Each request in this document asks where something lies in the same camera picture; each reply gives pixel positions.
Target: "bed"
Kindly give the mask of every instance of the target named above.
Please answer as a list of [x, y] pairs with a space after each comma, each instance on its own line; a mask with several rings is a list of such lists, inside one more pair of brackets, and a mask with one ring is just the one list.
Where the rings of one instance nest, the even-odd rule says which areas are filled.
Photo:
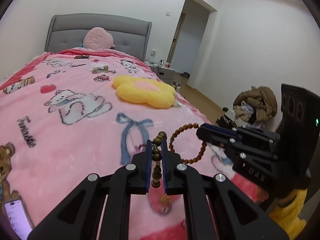
[[[97, 26], [113, 35], [117, 50], [77, 47]], [[120, 75], [161, 82], [143, 63], [150, 31], [151, 23], [120, 16], [53, 17], [48, 52], [0, 87], [0, 121], [6, 127], [0, 146], [6, 170], [1, 170], [0, 182], [10, 186], [9, 194], [2, 193], [0, 199], [4, 215], [3, 202], [21, 198], [36, 226], [88, 174], [114, 173], [161, 130], [171, 135], [184, 124], [209, 122], [178, 93], [177, 104], [169, 109], [130, 104], [116, 96], [112, 81]], [[123, 64], [130, 61], [131, 67]], [[179, 135], [174, 147], [190, 159], [201, 141], [189, 130]], [[256, 200], [255, 185], [232, 170], [222, 149], [207, 147], [193, 166], [208, 176], [226, 174]], [[160, 203], [163, 195], [162, 187], [151, 187], [147, 195], [132, 196], [130, 240], [187, 239], [182, 197], [171, 199], [168, 212]], [[22, 239], [28, 233], [20, 228]]]
[[50, 23], [45, 51], [56, 53], [78, 47], [94, 27], [102, 27], [113, 36], [116, 50], [144, 61], [152, 23], [106, 14], [55, 15]]

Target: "bed sheet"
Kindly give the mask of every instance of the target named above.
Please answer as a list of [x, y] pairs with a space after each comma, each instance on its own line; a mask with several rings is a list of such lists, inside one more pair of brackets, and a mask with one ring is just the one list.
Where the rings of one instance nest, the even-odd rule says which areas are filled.
[[[7, 181], [10, 192], [21, 196], [35, 226], [88, 174], [114, 173], [161, 130], [171, 135], [187, 123], [209, 123], [179, 94], [180, 106], [169, 109], [120, 100], [112, 81], [125, 74], [160, 81], [145, 63], [123, 52], [75, 48], [45, 53], [1, 85], [5, 129], [0, 143], [11, 144], [13, 150], [0, 182]], [[201, 141], [195, 130], [188, 130], [174, 147], [190, 159]], [[193, 167], [208, 176], [226, 174], [256, 201], [256, 186], [232, 170], [222, 149], [209, 145]], [[172, 199], [171, 211], [161, 214], [163, 195], [160, 187], [132, 196], [130, 240], [187, 239], [182, 197]]]

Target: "red heart print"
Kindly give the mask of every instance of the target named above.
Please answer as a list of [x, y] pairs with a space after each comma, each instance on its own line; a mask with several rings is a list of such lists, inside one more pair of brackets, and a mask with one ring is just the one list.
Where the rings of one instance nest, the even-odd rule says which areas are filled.
[[40, 92], [41, 92], [41, 94], [45, 94], [45, 93], [50, 93], [56, 89], [57, 88], [55, 85], [50, 85], [50, 86], [45, 85], [45, 86], [40, 87]]

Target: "yellow plush toy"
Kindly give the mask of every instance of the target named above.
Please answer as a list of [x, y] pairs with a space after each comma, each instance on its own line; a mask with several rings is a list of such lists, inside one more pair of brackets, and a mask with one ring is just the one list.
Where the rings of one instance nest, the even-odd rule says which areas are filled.
[[117, 95], [130, 103], [169, 108], [175, 103], [176, 91], [168, 84], [147, 78], [118, 76], [113, 80]]

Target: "smartphone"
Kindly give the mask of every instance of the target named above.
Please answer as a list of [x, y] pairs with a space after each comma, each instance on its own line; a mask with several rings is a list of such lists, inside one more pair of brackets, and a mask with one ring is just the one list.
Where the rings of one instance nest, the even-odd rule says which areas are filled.
[[21, 240], [27, 240], [28, 235], [33, 229], [31, 220], [24, 208], [21, 199], [10, 200], [4, 203], [9, 222], [15, 233]]

